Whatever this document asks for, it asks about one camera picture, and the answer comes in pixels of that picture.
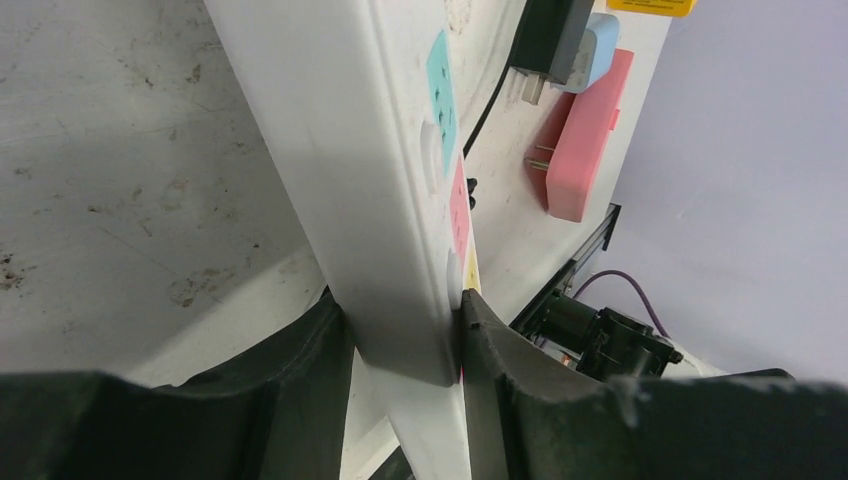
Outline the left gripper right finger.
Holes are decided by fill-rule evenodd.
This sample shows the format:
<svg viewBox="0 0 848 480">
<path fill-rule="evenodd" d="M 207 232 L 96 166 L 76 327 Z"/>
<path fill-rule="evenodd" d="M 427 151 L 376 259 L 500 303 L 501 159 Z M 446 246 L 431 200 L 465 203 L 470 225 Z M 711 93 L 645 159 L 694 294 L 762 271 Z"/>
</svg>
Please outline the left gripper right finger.
<svg viewBox="0 0 848 480">
<path fill-rule="evenodd" d="M 729 375 L 599 382 L 462 298 L 475 479 L 843 479 L 847 390 Z"/>
</svg>

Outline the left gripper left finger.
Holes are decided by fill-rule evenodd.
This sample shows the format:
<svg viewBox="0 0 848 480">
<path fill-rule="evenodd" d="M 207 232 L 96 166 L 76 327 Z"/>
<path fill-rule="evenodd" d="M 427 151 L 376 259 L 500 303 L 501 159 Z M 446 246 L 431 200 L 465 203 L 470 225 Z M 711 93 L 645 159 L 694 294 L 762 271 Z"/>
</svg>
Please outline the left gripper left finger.
<svg viewBox="0 0 848 480">
<path fill-rule="evenodd" d="M 353 341 L 322 297 L 179 386 L 96 371 L 1 379 L 5 479 L 335 479 Z"/>
</svg>

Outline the pink triangular socket adapter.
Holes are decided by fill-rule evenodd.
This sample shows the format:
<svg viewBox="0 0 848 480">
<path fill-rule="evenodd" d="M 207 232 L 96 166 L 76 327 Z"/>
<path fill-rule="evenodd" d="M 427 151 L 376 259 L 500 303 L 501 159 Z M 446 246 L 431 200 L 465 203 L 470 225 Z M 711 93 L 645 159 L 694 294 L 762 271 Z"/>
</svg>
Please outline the pink triangular socket adapter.
<svg viewBox="0 0 848 480">
<path fill-rule="evenodd" d="M 633 60 L 632 51 L 617 49 L 605 75 L 582 93 L 563 94 L 526 150 L 524 172 L 549 215 L 584 219 Z"/>
</svg>

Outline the white power strip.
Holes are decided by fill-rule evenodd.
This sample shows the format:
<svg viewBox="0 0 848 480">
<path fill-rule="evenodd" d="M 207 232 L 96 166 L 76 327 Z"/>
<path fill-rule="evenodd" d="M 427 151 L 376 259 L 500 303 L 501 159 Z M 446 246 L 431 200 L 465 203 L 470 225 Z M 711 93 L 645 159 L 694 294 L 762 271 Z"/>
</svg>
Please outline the white power strip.
<svg viewBox="0 0 848 480">
<path fill-rule="evenodd" d="M 469 478 L 471 236 L 445 4 L 207 10 L 413 474 Z"/>
</svg>

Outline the light blue plug adapter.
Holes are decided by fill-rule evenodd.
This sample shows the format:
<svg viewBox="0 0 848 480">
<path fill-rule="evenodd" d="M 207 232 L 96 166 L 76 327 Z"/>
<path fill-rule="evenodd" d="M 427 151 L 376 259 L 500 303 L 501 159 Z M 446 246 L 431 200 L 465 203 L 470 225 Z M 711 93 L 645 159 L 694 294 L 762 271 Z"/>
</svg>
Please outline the light blue plug adapter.
<svg viewBox="0 0 848 480">
<path fill-rule="evenodd" d="M 580 41 L 569 75 L 551 84 L 567 93 L 587 90 L 611 68 L 619 38 L 620 22 L 615 15 L 592 13 Z"/>
</svg>

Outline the black charger with cable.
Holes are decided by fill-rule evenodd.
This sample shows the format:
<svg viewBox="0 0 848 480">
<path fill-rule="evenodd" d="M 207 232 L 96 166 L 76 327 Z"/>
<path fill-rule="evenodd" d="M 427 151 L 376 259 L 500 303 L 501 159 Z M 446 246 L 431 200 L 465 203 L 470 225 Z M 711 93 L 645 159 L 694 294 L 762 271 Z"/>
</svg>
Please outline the black charger with cable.
<svg viewBox="0 0 848 480">
<path fill-rule="evenodd" d="M 464 155 L 473 147 L 510 70 L 538 74 L 550 83 L 566 83 L 593 6 L 590 0 L 524 3 L 515 31 L 509 37 L 509 51 L 504 59 L 495 63 L 497 82 L 486 94 L 487 103 L 464 141 Z"/>
</svg>

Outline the yellow cube adapter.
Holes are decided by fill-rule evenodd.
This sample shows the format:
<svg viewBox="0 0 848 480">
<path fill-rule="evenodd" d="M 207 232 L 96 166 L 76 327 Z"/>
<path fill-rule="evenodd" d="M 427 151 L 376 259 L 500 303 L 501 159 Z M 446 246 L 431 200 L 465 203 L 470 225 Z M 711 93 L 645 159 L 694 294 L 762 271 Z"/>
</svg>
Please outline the yellow cube adapter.
<svg viewBox="0 0 848 480">
<path fill-rule="evenodd" d="M 608 8 L 631 13 L 683 18 L 688 16 L 697 0 L 607 0 Z"/>
</svg>

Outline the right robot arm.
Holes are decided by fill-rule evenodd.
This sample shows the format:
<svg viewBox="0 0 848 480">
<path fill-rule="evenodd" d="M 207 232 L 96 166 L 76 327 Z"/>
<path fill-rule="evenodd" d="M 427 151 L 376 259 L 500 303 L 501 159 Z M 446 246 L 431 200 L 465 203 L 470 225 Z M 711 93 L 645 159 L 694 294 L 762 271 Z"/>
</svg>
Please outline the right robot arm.
<svg viewBox="0 0 848 480">
<path fill-rule="evenodd" d="M 651 325 L 609 307 L 595 309 L 557 290 L 536 295 L 509 326 L 555 361 L 602 382 L 619 376 L 685 379 L 726 374 Z"/>
</svg>

